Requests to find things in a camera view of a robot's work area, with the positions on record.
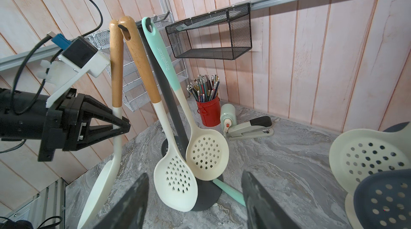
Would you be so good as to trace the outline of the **grey skimmer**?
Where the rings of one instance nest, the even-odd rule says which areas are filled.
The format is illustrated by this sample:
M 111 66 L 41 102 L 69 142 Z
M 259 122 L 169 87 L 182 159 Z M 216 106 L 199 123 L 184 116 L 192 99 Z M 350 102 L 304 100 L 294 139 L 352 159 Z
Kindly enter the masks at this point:
M 214 179 L 213 183 L 216 186 L 218 186 L 222 191 L 224 191 L 227 195 L 229 195 L 231 198 L 236 200 L 238 203 L 240 203 L 244 207 L 246 206 L 244 196 L 241 192 L 239 192 L 238 190 L 234 189 L 233 187 L 229 186 L 228 184 L 219 179 Z

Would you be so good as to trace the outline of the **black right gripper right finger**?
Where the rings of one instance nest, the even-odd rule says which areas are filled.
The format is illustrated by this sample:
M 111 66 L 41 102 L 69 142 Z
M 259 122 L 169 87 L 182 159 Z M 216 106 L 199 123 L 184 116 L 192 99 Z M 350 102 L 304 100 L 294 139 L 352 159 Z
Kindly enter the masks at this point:
M 271 197 L 261 183 L 243 171 L 241 186 L 249 229 L 298 229 L 299 225 Z

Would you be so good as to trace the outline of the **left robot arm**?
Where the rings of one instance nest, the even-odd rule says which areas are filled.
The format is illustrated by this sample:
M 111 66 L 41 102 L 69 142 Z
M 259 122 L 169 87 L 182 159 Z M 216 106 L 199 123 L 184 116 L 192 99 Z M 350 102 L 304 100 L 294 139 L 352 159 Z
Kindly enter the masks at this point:
M 129 132 L 130 121 L 116 117 L 114 110 L 92 96 L 66 91 L 50 108 L 47 95 L 40 95 L 23 114 L 15 114 L 11 100 L 19 108 L 29 105 L 33 93 L 1 89 L 1 140 L 40 140 L 38 161 L 51 162 L 57 149 L 74 152 Z

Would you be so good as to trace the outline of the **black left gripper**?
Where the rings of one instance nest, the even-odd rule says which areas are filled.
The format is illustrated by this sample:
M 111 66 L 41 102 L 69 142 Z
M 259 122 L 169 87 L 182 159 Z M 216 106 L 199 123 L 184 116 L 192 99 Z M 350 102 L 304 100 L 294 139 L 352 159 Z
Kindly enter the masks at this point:
M 121 107 L 111 109 L 92 96 L 85 95 L 81 105 L 82 119 L 98 119 L 111 125 L 91 126 L 79 123 L 79 112 L 72 110 L 77 90 L 70 88 L 46 111 L 38 161 L 51 162 L 55 151 L 79 151 L 103 140 L 130 130 L 130 121 L 123 116 Z

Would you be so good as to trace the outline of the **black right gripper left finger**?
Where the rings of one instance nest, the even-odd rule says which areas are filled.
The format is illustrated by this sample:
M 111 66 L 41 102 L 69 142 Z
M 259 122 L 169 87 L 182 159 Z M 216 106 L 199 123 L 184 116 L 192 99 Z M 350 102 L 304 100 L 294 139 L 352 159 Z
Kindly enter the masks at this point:
M 148 207 L 149 177 L 143 173 L 94 227 L 95 229 L 142 229 Z

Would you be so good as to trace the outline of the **grey skimmer hung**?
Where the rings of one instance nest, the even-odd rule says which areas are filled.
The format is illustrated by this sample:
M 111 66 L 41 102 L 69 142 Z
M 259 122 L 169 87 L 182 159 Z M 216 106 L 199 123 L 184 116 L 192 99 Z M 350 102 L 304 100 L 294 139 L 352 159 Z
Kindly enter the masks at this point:
M 399 123 L 396 125 L 393 125 L 389 128 L 387 128 L 386 130 L 384 130 L 384 132 L 388 132 L 388 133 L 394 133 L 394 132 L 398 132 L 403 130 L 410 122 L 403 122 L 403 123 Z
M 411 170 L 368 176 L 354 192 L 354 211 L 364 229 L 409 229 Z

